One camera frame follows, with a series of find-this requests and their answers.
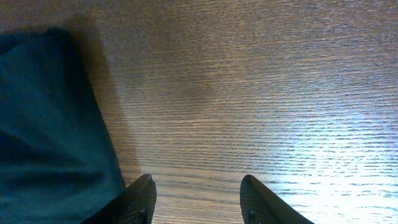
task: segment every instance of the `wooden table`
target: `wooden table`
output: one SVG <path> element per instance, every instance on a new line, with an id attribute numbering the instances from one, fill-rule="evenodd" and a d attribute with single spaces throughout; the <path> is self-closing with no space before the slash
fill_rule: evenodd
<path id="1" fill-rule="evenodd" d="M 398 222 L 397 1 L 1 1 L 73 31 L 153 223 L 242 223 L 253 174 L 315 223 Z"/>

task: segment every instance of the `folded cloth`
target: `folded cloth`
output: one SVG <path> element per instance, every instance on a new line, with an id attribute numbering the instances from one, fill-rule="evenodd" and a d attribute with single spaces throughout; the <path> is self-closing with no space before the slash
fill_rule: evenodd
<path id="1" fill-rule="evenodd" d="M 69 33 L 0 36 L 0 223 L 80 223 L 123 190 Z"/>

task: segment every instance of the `garment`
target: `garment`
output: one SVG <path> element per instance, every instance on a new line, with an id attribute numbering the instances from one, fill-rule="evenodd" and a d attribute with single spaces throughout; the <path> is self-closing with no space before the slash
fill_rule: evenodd
<path id="1" fill-rule="evenodd" d="M 0 223 L 80 223 L 123 190 L 70 34 L 0 36 Z"/>

